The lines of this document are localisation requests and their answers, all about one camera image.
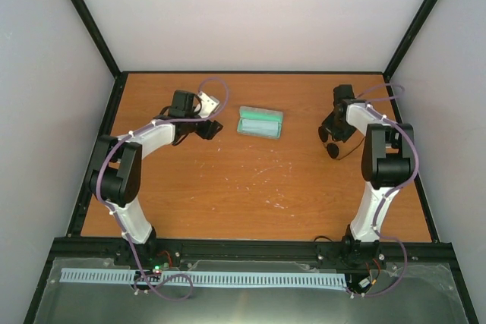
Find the black sunglasses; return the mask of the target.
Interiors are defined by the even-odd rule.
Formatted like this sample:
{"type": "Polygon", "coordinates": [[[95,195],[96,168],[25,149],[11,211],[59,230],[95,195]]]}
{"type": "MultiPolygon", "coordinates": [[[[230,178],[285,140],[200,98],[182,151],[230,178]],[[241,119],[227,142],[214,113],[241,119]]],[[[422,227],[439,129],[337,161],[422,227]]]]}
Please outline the black sunglasses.
{"type": "Polygon", "coordinates": [[[347,152],[343,152],[340,149],[340,147],[338,146],[337,142],[331,142],[330,141],[330,135],[329,135],[329,133],[328,133],[328,131],[325,127],[320,126],[318,128],[318,135],[319,135],[321,143],[323,144],[323,146],[325,147],[325,149],[327,151],[328,156],[331,159],[338,160],[338,161],[345,159],[349,155],[353,154],[354,151],[356,151],[363,144],[363,142],[365,140],[364,138],[362,138],[358,145],[352,147],[347,152]]]}

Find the grey leather glasses case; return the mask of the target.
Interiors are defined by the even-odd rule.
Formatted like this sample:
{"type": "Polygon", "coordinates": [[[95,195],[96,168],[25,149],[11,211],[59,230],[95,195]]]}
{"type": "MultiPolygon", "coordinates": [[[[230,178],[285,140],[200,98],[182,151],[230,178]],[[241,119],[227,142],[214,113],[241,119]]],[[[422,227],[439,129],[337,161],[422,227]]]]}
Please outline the grey leather glasses case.
{"type": "Polygon", "coordinates": [[[237,132],[249,136],[279,139],[282,123],[283,112],[281,111],[241,106],[237,132]]]}

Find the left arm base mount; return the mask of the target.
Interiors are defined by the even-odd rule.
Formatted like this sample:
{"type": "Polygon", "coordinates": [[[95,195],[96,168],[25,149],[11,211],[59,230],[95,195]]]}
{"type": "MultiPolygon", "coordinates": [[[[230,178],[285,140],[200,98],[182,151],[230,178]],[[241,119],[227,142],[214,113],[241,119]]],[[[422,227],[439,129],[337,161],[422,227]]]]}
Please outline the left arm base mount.
{"type": "MultiPolygon", "coordinates": [[[[148,244],[135,244],[138,259],[145,269],[168,263],[170,268],[177,268],[181,261],[181,245],[175,241],[156,239],[148,244]]],[[[137,268],[134,254],[129,243],[122,239],[115,249],[115,264],[137,268]]]]}

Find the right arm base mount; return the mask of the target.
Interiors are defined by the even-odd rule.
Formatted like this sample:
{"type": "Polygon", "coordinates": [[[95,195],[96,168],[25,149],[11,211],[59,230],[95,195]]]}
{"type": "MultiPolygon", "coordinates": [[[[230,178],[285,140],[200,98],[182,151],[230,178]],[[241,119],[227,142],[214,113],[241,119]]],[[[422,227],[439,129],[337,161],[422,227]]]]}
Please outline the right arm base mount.
{"type": "Polygon", "coordinates": [[[381,254],[379,241],[363,242],[345,236],[341,241],[316,241],[317,256],[324,263],[348,269],[361,269],[381,254]]]}

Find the light blue cleaning cloth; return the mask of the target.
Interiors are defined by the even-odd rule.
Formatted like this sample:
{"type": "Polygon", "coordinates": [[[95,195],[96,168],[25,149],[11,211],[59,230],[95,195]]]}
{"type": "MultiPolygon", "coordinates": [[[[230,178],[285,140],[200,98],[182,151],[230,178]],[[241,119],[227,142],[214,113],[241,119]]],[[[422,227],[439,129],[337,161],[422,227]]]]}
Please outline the light blue cleaning cloth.
{"type": "Polygon", "coordinates": [[[279,134],[278,121],[243,119],[241,129],[245,133],[277,136],[279,134]]]}

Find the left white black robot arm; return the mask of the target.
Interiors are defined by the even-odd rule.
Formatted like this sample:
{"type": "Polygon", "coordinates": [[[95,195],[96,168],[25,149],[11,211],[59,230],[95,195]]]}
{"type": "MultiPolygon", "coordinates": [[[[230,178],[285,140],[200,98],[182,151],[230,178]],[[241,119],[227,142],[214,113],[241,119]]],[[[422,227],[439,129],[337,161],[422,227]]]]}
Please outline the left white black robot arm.
{"type": "Polygon", "coordinates": [[[189,134],[203,140],[213,139],[222,125],[212,119],[222,103],[203,91],[177,90],[172,103],[150,122],[118,137],[103,134],[95,143],[85,184],[117,221],[122,237],[133,243],[132,257],[150,265],[158,256],[150,241],[154,227],[141,208],[142,161],[164,146],[177,146],[189,134]]]}

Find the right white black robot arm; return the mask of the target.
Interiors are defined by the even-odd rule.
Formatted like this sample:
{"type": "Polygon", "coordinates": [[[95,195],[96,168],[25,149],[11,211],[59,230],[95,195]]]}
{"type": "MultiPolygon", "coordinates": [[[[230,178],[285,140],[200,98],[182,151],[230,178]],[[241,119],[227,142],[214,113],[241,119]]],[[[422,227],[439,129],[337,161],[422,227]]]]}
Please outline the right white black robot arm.
{"type": "Polygon", "coordinates": [[[364,138],[361,175],[365,181],[358,212],[342,237],[341,257],[358,265],[379,255],[383,221],[390,205],[418,174],[418,153],[410,124],[398,124],[360,99],[349,84],[333,89],[333,109],[318,128],[331,159],[339,158],[338,142],[355,133],[364,138]]]}

